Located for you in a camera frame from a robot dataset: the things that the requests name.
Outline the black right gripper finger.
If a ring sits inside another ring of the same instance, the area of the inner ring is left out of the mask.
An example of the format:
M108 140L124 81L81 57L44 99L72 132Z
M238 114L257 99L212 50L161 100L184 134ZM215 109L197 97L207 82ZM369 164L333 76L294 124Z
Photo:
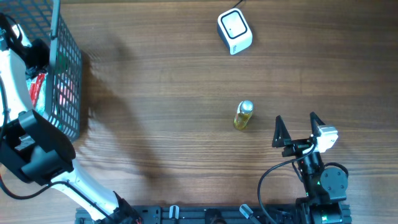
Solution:
M275 118L275 131L272 140L272 147L285 147L292 143L290 134L285 126L285 123L281 117L278 115Z
M314 136L319 136L319 126L325 125L325 123L318 117L318 115L315 112L310 113L310 124L312 128L312 134Z

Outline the yellow oil bottle silver cap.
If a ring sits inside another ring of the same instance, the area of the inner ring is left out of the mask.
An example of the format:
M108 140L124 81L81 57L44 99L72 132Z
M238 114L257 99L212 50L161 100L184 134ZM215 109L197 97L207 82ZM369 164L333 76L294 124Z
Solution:
M254 112L254 104L252 101L244 100L238 105L236 115L234 117L234 127L238 130L244 129Z

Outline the red coffee stick sachet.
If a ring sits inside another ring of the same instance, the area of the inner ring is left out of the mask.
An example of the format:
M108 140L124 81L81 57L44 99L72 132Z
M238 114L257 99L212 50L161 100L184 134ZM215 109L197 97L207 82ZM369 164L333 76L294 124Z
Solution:
M45 73L40 73L38 74L30 83L30 88L29 88L29 95L32 101L33 107L36 107L39 95L40 95L40 90L42 87L42 84L45 80Z

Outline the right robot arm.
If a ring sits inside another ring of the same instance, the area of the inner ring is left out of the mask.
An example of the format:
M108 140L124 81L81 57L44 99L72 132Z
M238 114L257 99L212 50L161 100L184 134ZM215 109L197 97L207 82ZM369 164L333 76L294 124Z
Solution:
M312 134L293 140L281 116L275 119L272 147L282 147L283 157L294 157L295 168L306 191L296 200L302 223L351 223L349 205L344 205L348 188L348 170L336 162L324 163L321 154L331 149L338 130L310 113Z

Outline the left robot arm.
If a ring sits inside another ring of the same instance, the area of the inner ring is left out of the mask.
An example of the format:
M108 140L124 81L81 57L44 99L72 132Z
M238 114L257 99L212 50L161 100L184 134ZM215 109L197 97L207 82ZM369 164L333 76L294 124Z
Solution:
M95 223L142 223L123 198L92 178L78 163L69 124L58 128L36 110L20 111L1 127L1 163L26 183L56 189L81 205Z

